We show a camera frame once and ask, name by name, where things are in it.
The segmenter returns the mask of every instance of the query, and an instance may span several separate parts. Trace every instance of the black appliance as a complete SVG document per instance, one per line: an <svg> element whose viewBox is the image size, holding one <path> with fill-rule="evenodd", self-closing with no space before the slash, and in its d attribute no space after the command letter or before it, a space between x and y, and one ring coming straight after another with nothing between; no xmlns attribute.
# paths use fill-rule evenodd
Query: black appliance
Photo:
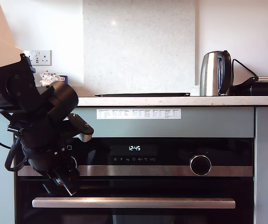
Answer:
<svg viewBox="0 0 268 224"><path fill-rule="evenodd" d="M268 77L251 77L231 88L234 96L268 96Z"/></svg>
<svg viewBox="0 0 268 224"><path fill-rule="evenodd" d="M80 188L15 174L16 224L253 224L252 138L92 138L66 146Z"/></svg>

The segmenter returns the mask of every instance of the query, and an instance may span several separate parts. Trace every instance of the oven control panel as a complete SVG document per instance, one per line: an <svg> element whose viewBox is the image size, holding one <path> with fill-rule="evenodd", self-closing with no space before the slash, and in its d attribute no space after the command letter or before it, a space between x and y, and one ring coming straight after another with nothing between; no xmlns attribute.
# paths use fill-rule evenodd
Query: oven control panel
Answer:
<svg viewBox="0 0 268 224"><path fill-rule="evenodd" d="M81 176L253 176L251 138L73 138L66 149Z"/></svg>
<svg viewBox="0 0 268 224"><path fill-rule="evenodd" d="M252 166L254 158L250 138L73 139L67 148L82 165L182 165L200 174L211 166Z"/></svg>

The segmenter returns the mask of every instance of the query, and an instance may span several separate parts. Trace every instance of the paper label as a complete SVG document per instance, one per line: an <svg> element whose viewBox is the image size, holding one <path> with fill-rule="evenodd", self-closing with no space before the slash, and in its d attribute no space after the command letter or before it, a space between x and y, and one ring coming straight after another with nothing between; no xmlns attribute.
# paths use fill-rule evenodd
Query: paper label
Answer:
<svg viewBox="0 0 268 224"><path fill-rule="evenodd" d="M181 119L181 109L97 109L97 119Z"/></svg>

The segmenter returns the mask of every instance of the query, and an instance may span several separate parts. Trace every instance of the oven door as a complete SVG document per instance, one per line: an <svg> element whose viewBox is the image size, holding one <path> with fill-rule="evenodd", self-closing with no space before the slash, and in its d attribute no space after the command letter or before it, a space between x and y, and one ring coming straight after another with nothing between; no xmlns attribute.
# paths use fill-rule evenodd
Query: oven door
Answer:
<svg viewBox="0 0 268 224"><path fill-rule="evenodd" d="M49 197L43 180L16 185L17 224L253 224L252 177L110 177L79 180Z"/></svg>

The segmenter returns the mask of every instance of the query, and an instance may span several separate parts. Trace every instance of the oven handle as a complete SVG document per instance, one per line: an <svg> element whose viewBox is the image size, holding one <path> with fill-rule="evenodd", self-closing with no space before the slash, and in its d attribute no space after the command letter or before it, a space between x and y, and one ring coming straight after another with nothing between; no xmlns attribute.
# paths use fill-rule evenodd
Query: oven handle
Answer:
<svg viewBox="0 0 268 224"><path fill-rule="evenodd" d="M231 198L37 197L34 208L234 209Z"/></svg>

